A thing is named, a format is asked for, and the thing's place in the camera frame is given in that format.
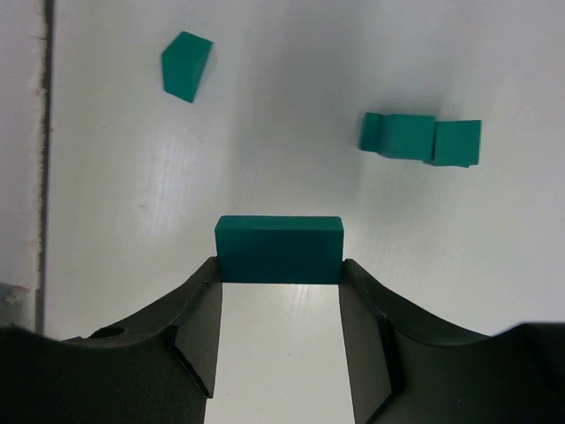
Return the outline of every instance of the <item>white surface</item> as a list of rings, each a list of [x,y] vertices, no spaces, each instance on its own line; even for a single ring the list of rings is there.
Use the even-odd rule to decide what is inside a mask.
[[[215,254],[223,214],[339,215],[347,257],[470,329],[565,319],[563,2],[57,4],[49,336],[88,335],[178,286]],[[161,88],[159,54],[181,30],[215,42],[194,104]],[[481,163],[436,169],[360,152],[367,110],[483,119]],[[334,287],[301,307],[285,299],[301,299],[303,287],[270,290],[280,307],[262,308],[245,286],[226,289],[218,387],[230,395],[251,394],[255,381],[242,387],[241,374],[265,388],[272,367],[284,382],[268,395],[291,397],[276,367],[300,365],[299,378],[316,353],[343,349],[341,330],[327,325],[338,319]],[[242,352],[235,336],[244,329],[234,322],[255,321],[246,340],[265,355]],[[298,335],[305,322],[318,341],[312,356],[267,355],[312,347],[266,336],[269,324]],[[332,354],[341,386],[327,393],[346,384],[342,354]],[[266,410],[283,414],[299,398],[273,402]],[[253,422],[229,420],[235,407],[220,408],[218,422]],[[349,400],[331,408],[347,414]],[[281,422],[324,422],[298,420],[309,411],[318,410]]]
[[[41,2],[0,6],[0,283],[39,283]]]
[[[206,424],[353,424],[337,286],[224,284]]]

